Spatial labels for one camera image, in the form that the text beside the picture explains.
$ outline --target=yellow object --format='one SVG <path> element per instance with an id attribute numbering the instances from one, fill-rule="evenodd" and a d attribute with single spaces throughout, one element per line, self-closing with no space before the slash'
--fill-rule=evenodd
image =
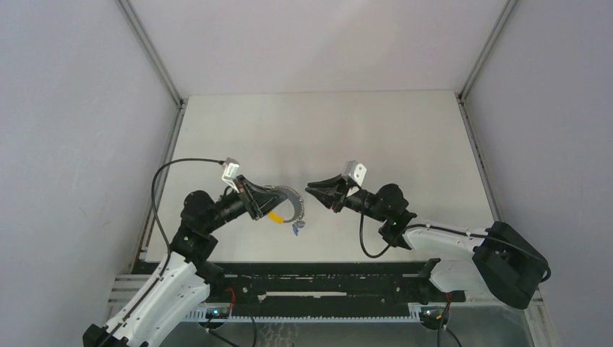
<path id="1" fill-rule="evenodd" d="M 283 224 L 283 218 L 279 217 L 279 215 L 274 211 L 270 211 L 270 213 L 268 213 L 268 217 L 275 223 Z"/>

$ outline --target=white wall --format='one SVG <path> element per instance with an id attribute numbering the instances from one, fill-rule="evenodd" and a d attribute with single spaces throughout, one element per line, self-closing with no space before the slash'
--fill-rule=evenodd
<path id="1" fill-rule="evenodd" d="M 183 97 L 455 90 L 506 0 L 134 0 Z"/>
<path id="2" fill-rule="evenodd" d="M 494 190 L 549 259 L 562 346 L 610 346 L 613 2 L 522 1 L 468 100 Z"/>
<path id="3" fill-rule="evenodd" d="M 82 346 L 174 106 L 113 1 L 3 1 L 0 46 L 0 345 Z"/>

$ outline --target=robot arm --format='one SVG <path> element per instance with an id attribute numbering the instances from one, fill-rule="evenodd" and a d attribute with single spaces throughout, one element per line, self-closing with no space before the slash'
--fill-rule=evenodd
<path id="1" fill-rule="evenodd" d="M 490 291 L 509 306 L 525 309 L 539 283 L 549 277 L 547 260 L 508 224 L 468 229 L 411 223 L 417 215 L 406 209 L 400 187 L 386 184 L 372 194 L 361 188 L 365 174 L 364 165 L 350 161 L 341 175 L 308 183 L 306 191 L 335 213 L 347 207 L 383 222 L 379 234 L 392 247 L 429 250 L 455 259 L 430 260 L 426 266 L 439 290 Z"/>
<path id="2" fill-rule="evenodd" d="M 283 191 L 236 176 L 238 166 L 231 159 L 224 163 L 222 180 L 232 190 L 217 202 L 201 190 L 185 198 L 170 253 L 115 317 L 85 331 L 84 347 L 159 346 L 212 291 L 224 290 L 223 269 L 207 261 L 218 243 L 211 233 L 244 213 L 258 220 L 288 198 Z"/>

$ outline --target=white table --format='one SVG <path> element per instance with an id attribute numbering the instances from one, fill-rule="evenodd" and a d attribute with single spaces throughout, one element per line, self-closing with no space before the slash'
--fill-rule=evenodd
<path id="1" fill-rule="evenodd" d="M 306 227 L 295 236 L 288 224 L 247 214 L 218 229 L 211 261 L 368 262 L 425 260 L 440 254 L 391 249 L 378 260 L 360 250 L 359 215 L 335 214 L 304 191 L 307 182 L 336 176 L 347 160 L 368 168 L 370 192 L 396 183 L 420 217 L 466 227 L 487 227 L 492 212 L 451 91 L 297 93 L 192 96 L 173 159 L 237 159 L 255 184 L 285 184 L 303 193 Z M 225 187 L 220 166 L 178 163 L 170 168 L 160 219 L 172 239 L 184 198 L 202 189 L 216 200 Z M 366 220 L 367 249 L 385 243 L 380 223 Z M 153 230 L 146 261 L 165 254 Z"/>

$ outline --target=gray floor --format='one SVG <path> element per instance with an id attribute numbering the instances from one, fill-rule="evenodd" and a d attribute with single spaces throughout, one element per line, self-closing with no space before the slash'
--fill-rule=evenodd
<path id="1" fill-rule="evenodd" d="M 259 347 L 309 346 L 436 346 L 437 334 L 416 323 L 259 323 Z M 449 328 L 463 346 L 533 347 L 521 311 L 506 307 L 452 308 Z M 217 333 L 242 346 L 252 345 L 253 330 L 248 323 L 228 323 Z M 456 346 L 444 333 L 441 346 Z M 227 347 L 208 335 L 197 323 L 181 323 L 164 341 L 163 347 Z"/>

